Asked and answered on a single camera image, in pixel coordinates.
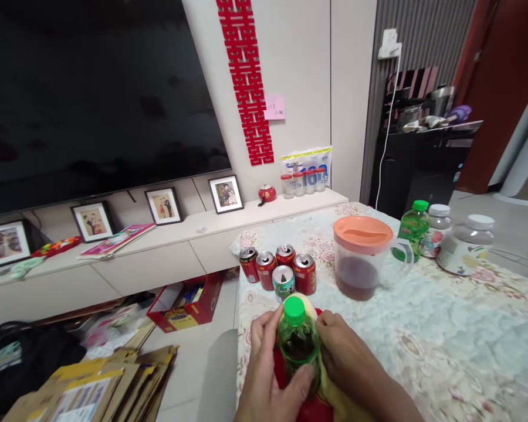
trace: red can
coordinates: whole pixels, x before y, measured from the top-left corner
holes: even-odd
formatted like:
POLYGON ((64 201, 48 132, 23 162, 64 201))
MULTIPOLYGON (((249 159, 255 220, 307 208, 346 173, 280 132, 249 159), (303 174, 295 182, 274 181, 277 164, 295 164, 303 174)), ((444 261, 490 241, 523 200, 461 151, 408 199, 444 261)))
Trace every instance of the red can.
POLYGON ((310 296, 317 290, 315 267, 315 260, 309 254, 299 254, 293 260, 295 290, 305 296, 310 296))
POLYGON ((264 290, 273 291, 272 272, 276 269, 276 257, 272 252, 260 252, 256 257, 256 271, 264 290))
POLYGON ((260 278, 258 278, 258 271, 256 270, 256 257, 258 256, 258 251, 252 246, 244 248, 241 250, 241 267, 245 272, 246 279, 249 283, 258 283, 260 278))
POLYGON ((295 258, 295 249, 290 244, 284 243, 276 249, 277 264, 287 265, 291 267, 293 265, 293 259, 295 258))

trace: television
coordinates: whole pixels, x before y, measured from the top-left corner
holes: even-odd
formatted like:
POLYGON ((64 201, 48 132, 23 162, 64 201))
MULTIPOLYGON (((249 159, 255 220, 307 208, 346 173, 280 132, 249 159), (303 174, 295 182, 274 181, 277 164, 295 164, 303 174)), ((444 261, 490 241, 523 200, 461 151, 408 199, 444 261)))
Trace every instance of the television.
POLYGON ((181 0, 0 0, 0 215, 230 168, 181 0))

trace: hand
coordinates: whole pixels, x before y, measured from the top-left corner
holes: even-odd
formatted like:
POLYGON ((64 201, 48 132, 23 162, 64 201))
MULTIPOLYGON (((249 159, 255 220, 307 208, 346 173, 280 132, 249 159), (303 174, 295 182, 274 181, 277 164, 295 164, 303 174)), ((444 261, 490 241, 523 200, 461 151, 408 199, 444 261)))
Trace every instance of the hand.
POLYGON ((385 372, 364 341, 340 314, 324 311, 317 319, 324 367, 353 402, 379 421, 422 421, 405 390, 385 372))
POLYGON ((274 375, 274 344, 283 305, 266 312, 251 325, 251 356, 235 422, 294 422, 315 376, 303 365, 289 385, 280 390, 274 375))

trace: dark red door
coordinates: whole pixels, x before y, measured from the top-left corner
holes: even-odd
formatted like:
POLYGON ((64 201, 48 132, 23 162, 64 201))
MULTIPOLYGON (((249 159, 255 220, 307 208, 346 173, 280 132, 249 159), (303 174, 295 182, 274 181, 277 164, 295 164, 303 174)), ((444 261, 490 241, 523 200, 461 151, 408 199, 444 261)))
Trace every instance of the dark red door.
POLYGON ((485 122, 456 188, 485 193, 528 103, 528 0, 498 2, 463 103, 485 122))

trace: floral tablecloth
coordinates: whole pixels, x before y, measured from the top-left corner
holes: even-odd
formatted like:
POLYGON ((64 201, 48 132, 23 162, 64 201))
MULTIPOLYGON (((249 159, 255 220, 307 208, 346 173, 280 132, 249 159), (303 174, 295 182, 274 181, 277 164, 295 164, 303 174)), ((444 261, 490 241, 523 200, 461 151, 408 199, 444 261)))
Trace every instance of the floral tablecloth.
MULTIPOLYGON (((528 279, 483 261, 470 277, 441 271, 421 258, 405 278, 387 257, 380 286, 367 302, 346 298, 334 282, 333 223, 367 215, 396 233, 399 221, 360 203, 319 210, 242 232, 231 245, 274 252, 290 243, 317 263, 315 307, 340 313, 386 371, 403 385, 424 418, 528 421, 528 279)), ((251 347, 254 318, 277 308, 273 292, 247 282, 238 288, 237 399, 251 347)))

